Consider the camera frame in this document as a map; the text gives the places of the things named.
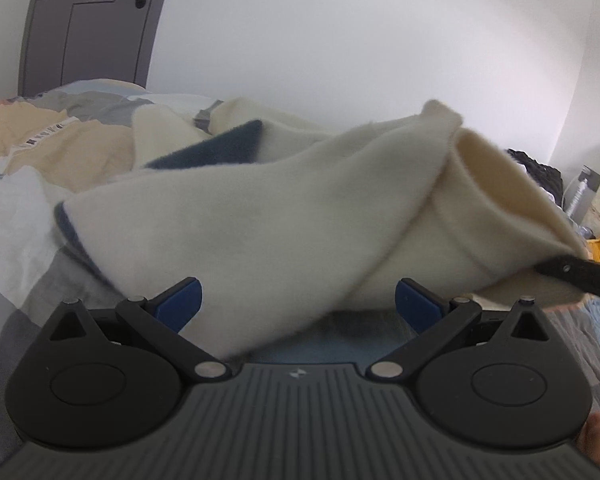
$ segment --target white fleece blanket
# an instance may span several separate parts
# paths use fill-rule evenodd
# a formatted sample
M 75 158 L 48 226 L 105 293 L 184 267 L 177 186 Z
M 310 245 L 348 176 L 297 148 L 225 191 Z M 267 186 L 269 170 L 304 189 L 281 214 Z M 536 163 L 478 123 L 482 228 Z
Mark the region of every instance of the white fleece blanket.
M 254 118 L 263 121 L 204 142 L 192 137 L 199 143 L 189 151 L 149 164 L 171 169 L 77 194 L 57 214 L 69 242 L 123 294 L 150 298 L 197 277 L 202 309 L 180 333 L 216 357 L 334 309 L 393 308 L 404 277 L 444 297 L 578 297 L 530 270 L 558 254 L 585 256 L 566 221 L 512 160 L 439 102 L 330 136 L 237 100 L 214 111 L 210 131 Z M 243 158 L 223 151 L 243 145 Z

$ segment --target black tool handle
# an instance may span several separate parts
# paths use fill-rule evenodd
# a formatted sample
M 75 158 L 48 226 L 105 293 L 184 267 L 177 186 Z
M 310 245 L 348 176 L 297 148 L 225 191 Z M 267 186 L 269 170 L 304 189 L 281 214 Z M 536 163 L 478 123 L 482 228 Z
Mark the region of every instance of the black tool handle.
M 536 270 L 600 297 L 600 264 L 597 262 L 567 254 L 537 264 Z

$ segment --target bedsheet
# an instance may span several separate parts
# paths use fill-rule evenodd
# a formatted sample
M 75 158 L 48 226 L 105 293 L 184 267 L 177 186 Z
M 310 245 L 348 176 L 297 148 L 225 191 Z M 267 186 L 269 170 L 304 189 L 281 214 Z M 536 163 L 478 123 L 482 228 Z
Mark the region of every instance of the bedsheet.
M 152 103 L 171 106 L 203 130 L 216 104 L 106 80 L 0 101 L 0 463 L 21 444 L 4 407 L 6 381 L 53 309 L 69 297 L 88 308 L 110 308 L 122 298 L 64 247 L 52 209 L 132 168 L 132 116 Z M 600 410 L 600 300 L 548 316 L 580 362 Z M 411 337 L 395 312 L 335 312 L 233 364 L 348 361 L 364 369 Z

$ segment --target gray door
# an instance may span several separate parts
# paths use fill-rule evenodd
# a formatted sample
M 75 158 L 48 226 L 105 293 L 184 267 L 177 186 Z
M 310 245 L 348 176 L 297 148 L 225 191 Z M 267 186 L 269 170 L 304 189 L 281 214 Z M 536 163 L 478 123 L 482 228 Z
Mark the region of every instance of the gray door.
M 80 79 L 146 83 L 163 0 L 31 0 L 20 94 Z

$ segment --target blue gripper pad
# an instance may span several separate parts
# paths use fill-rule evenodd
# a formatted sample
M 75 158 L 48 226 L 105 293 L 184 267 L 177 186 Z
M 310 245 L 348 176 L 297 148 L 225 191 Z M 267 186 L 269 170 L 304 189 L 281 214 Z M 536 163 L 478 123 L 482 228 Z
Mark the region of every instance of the blue gripper pad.
M 442 319 L 440 306 L 404 281 L 395 287 L 395 309 L 418 334 Z
M 179 332 L 202 306 L 202 285 L 192 280 L 155 307 L 155 319 Z

